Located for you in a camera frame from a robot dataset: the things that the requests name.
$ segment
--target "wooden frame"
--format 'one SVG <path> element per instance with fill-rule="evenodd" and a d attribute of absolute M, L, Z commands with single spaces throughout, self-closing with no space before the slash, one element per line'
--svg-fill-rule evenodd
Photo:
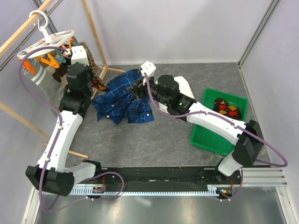
<path fill-rule="evenodd" d="M 106 73 L 108 71 L 110 72 L 116 72 L 116 73 L 123 73 L 125 71 L 123 70 L 119 70 L 119 69 L 112 69 L 108 67 L 108 64 L 106 62 L 106 58 L 105 55 L 103 53 L 103 49 L 100 43 L 100 38 L 98 36 L 98 33 L 96 31 L 94 22 L 93 22 L 93 17 L 91 15 L 87 0 L 81 0 L 82 1 L 82 5 L 84 8 L 84 12 L 86 14 L 90 29 L 92 31 L 93 37 L 94 37 L 94 41 L 97 45 L 100 57 L 102 59 L 103 65 L 104 66 L 99 66 L 100 69 L 102 69 L 102 72 L 100 74 L 101 79 L 104 78 L 104 76 L 106 75 Z M 53 0 L 46 0 L 39 8 L 38 10 L 40 11 L 45 11 L 53 2 Z M 33 14 L 31 15 L 18 29 L 17 31 L 15 31 L 15 33 L 0 47 L 0 58 L 21 38 L 21 36 L 25 33 L 25 31 L 37 20 L 37 18 L 39 17 L 38 14 Z M 96 89 L 93 90 L 93 96 L 96 94 Z M 21 122 L 23 125 L 25 125 L 27 128 L 31 129 L 32 131 L 34 131 L 35 133 L 43 136 L 46 140 L 50 140 L 50 136 L 48 136 L 46 133 L 44 133 L 42 130 L 40 130 L 38 127 L 36 127 L 34 124 L 30 123 L 28 120 L 26 120 L 25 118 L 23 118 L 21 115 L 19 115 L 16 111 L 14 111 L 12 108 L 10 108 L 8 105 L 4 104 L 2 101 L 0 101 L 0 109 L 2 109 L 4 112 L 6 112 L 7 114 L 9 114 L 10 116 L 12 116 L 13 118 L 15 118 L 17 121 Z M 73 152 L 73 151 L 69 151 L 69 153 L 74 154 L 74 155 L 78 155 L 84 158 L 88 158 L 88 155 L 84 155 L 81 153 L 77 153 L 77 152 Z"/>

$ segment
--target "blue plaid shirt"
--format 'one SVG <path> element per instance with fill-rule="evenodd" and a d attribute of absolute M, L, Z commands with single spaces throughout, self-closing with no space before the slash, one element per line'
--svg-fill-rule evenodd
<path fill-rule="evenodd" d="M 92 100 L 97 110 L 98 121 L 102 117 L 110 118 L 116 125 L 122 119 L 128 123 L 146 123 L 154 120 L 150 107 L 150 98 L 145 101 L 135 100 L 127 90 L 132 87 L 134 81 L 142 78 L 138 69 L 132 69 L 112 79 L 107 87 L 110 89 L 105 95 L 98 96 Z"/>

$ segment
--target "white wall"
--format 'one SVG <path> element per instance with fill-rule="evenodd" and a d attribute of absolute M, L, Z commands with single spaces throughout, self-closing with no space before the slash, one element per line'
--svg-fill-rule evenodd
<path fill-rule="evenodd" d="M 89 0 L 109 64 L 237 62 L 271 0 Z M 81 1 L 52 14 L 100 56 Z"/>
<path fill-rule="evenodd" d="M 243 66 L 265 139 L 289 161 L 284 169 L 299 209 L 299 1 L 281 1 Z M 275 162 L 281 160 L 270 154 Z"/>
<path fill-rule="evenodd" d="M 0 45 L 28 18 L 32 10 L 35 8 L 31 0 L 10 0 L 1 4 Z M 23 49 L 41 38 L 41 33 L 37 31 Z M 0 59 L 0 63 L 11 51 L 12 49 Z M 0 72 L 0 100 L 51 135 L 56 118 L 49 108 L 24 91 L 18 78 L 19 64 L 15 56 Z M 35 84 L 29 80 L 26 83 L 35 93 L 47 99 Z M 45 149 L 42 145 L 45 141 L 43 137 L 0 110 L 0 223 L 21 223 L 32 188 L 25 171 L 28 165 L 36 165 Z"/>

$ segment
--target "white hook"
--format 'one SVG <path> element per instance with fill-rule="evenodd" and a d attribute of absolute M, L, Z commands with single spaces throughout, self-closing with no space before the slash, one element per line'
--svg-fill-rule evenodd
<path fill-rule="evenodd" d="M 43 35 L 45 37 L 45 41 L 48 42 L 48 43 L 51 42 L 51 38 L 49 37 L 49 34 L 48 34 L 47 30 L 46 30 L 46 27 L 49 24 L 49 19 L 48 19 L 47 15 L 44 12 L 40 11 L 40 10 L 34 10 L 34 11 L 32 11 L 29 14 L 29 17 L 33 13 L 39 13 L 39 14 L 41 14 L 45 18 L 46 24 L 44 26 L 42 26 L 42 27 L 40 27 L 40 25 L 39 25 L 39 19 L 37 19 L 37 27 L 38 27 L 39 31 L 41 31 L 43 33 Z"/>

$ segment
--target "green bin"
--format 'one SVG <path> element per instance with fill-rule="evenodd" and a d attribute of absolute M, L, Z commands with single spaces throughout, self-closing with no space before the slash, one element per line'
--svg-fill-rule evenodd
<path fill-rule="evenodd" d="M 209 109 L 213 109 L 214 101 L 217 98 L 224 99 L 229 102 L 230 105 L 239 107 L 242 114 L 242 120 L 246 120 L 248 100 L 243 97 L 238 97 L 229 93 L 221 92 L 218 90 L 206 88 L 205 95 L 201 101 L 202 105 L 206 106 Z M 222 156 L 227 156 L 234 150 L 234 145 L 231 144 L 228 140 L 222 136 L 202 127 L 200 125 L 195 125 L 192 137 L 191 144 L 211 151 L 213 153 L 220 154 Z"/>

